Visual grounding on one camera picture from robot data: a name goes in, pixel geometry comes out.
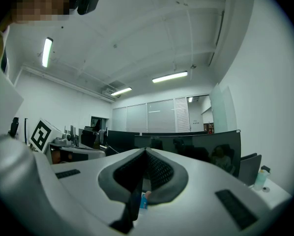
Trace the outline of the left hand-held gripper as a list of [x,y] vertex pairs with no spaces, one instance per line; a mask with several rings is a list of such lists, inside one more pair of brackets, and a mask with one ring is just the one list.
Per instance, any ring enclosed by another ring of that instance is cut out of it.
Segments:
[[[73,146],[70,134],[64,134],[43,118],[38,121],[29,141],[39,153],[47,157],[50,164],[53,164],[50,145],[56,148]],[[106,153],[103,150],[88,147],[74,148],[75,161],[93,160],[105,156]]]

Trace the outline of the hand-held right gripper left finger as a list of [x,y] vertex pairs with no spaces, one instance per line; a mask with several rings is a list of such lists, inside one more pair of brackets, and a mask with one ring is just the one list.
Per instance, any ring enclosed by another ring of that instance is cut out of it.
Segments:
[[141,204],[143,156],[139,148],[99,159],[54,164],[58,174],[78,173],[59,179],[64,188],[88,213],[110,226],[128,215],[135,221]]

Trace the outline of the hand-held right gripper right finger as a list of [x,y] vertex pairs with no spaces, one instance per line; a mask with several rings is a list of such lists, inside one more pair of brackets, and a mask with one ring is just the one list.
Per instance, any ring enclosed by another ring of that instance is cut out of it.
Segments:
[[[157,153],[182,165],[188,172],[185,189],[170,203],[149,206],[132,236],[258,236],[282,213],[282,205],[269,206],[255,191],[222,169],[171,152]],[[257,218],[240,230],[215,195],[230,190]]]

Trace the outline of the person's left hand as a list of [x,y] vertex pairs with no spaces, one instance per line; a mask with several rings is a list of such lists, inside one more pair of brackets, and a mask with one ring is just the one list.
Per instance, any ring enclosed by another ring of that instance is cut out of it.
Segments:
[[59,164],[61,162],[61,155],[59,150],[51,151],[52,164]]

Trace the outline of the black flat monitor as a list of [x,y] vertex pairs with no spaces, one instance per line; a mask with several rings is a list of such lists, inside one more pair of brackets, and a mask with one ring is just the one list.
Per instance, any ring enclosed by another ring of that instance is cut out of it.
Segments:
[[137,148],[135,146],[135,137],[138,132],[113,131],[108,132],[107,145],[118,153]]
[[95,131],[79,129],[79,144],[92,149],[100,149],[99,133]]

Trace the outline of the grey upright monitor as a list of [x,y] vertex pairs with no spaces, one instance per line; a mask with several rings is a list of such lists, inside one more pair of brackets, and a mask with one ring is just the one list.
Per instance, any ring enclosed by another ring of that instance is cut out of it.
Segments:
[[253,185],[258,175],[261,160],[262,156],[257,153],[242,157],[240,160],[238,179],[247,186]]

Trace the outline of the large curved black monitor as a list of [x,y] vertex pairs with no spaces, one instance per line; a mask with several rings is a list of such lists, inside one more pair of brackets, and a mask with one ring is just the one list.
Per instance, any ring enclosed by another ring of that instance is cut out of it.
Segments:
[[241,158],[239,130],[186,136],[136,136],[134,146],[172,152],[211,163],[238,177]]

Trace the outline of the blue tissue packet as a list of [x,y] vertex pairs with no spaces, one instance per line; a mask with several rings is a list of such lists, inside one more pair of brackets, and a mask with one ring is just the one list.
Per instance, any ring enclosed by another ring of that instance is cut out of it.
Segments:
[[140,209],[147,209],[148,199],[149,199],[150,194],[151,194],[151,191],[142,192]]

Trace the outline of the frosted glass partition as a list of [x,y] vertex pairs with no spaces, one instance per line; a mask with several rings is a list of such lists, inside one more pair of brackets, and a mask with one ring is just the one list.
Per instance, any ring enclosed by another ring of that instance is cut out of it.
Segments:
[[138,133],[190,132],[186,97],[114,108],[111,129]]

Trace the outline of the ceiling air vent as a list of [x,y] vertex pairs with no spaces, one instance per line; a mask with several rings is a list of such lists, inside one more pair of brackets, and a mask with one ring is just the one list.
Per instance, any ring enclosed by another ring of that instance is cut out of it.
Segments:
[[127,88],[127,85],[125,85],[124,83],[115,80],[111,83],[105,84],[102,88],[101,88],[101,93],[107,97],[110,98],[120,98],[121,94],[118,94],[116,96],[113,96],[112,93],[124,90]]

